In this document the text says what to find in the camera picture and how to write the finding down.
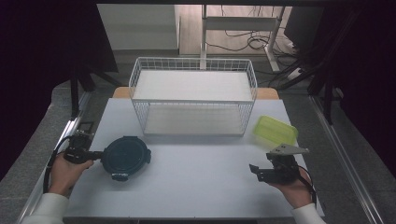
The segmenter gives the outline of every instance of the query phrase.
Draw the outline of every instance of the round lid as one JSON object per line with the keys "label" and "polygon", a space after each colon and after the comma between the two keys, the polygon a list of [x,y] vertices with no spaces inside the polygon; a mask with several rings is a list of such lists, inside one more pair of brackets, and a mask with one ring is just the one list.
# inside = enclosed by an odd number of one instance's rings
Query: round lid
{"label": "round lid", "polygon": [[102,163],[113,179],[126,181],[128,175],[149,163],[151,152],[146,144],[136,136],[124,136],[105,148]]}

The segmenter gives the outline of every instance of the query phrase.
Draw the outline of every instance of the person's hand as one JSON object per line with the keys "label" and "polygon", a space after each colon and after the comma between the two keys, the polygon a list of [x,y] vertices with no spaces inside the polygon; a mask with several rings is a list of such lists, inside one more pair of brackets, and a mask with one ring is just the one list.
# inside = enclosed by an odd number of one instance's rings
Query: person's hand
{"label": "person's hand", "polygon": [[[306,171],[300,168],[300,175],[311,183]],[[277,189],[279,189],[283,196],[285,196],[286,200],[293,208],[303,207],[312,203],[311,194],[309,193],[308,188],[306,185],[303,184],[300,180],[296,180],[291,184],[288,185],[281,185],[281,184],[269,184]]]}
{"label": "person's hand", "polygon": [[86,161],[82,164],[74,164],[64,159],[64,154],[60,153],[53,163],[51,171],[51,184],[49,193],[56,193],[65,196],[67,191],[76,184],[82,172],[93,165],[93,161]]}

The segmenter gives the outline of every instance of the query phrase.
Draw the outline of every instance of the wire basket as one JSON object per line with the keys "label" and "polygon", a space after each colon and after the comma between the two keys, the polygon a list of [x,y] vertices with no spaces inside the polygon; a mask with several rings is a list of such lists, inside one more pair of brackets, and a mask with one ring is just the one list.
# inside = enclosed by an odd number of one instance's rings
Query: wire basket
{"label": "wire basket", "polygon": [[242,136],[257,82],[250,60],[138,58],[129,90],[146,135]]}

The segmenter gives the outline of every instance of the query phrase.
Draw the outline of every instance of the white shelf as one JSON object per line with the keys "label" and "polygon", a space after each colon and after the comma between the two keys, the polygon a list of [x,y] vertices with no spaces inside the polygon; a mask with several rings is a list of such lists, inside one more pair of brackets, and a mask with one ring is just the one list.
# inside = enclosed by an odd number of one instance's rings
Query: white shelf
{"label": "white shelf", "polygon": [[142,70],[133,100],[253,102],[246,72]]}

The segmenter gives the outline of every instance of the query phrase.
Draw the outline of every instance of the plastic container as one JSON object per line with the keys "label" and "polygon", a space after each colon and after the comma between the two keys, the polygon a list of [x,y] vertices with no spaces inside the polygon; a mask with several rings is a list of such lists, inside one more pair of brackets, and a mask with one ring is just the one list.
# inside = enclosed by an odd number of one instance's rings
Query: plastic container
{"label": "plastic container", "polygon": [[277,145],[285,143],[294,146],[298,136],[295,127],[268,116],[259,118],[253,133]]}

